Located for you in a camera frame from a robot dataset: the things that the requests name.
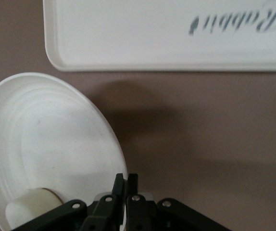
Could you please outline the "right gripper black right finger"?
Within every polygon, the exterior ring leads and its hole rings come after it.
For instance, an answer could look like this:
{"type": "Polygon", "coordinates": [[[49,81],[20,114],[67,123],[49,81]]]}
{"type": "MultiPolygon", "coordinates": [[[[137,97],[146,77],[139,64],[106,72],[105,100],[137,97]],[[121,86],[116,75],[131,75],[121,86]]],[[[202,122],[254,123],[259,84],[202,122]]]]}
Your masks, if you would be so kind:
{"type": "Polygon", "coordinates": [[[159,202],[138,192],[138,174],[126,183],[126,229],[128,231],[227,231],[227,227],[173,198],[159,202]]]}

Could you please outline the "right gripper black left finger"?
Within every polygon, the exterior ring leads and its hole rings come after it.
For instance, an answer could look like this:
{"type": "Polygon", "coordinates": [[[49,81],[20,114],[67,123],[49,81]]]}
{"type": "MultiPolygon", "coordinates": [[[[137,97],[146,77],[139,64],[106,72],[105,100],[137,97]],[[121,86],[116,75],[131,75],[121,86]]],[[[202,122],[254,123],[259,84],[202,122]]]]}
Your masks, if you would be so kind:
{"type": "Polygon", "coordinates": [[[124,178],[115,177],[110,194],[86,205],[71,200],[39,215],[24,219],[14,231],[118,231],[124,217],[124,178]]]}

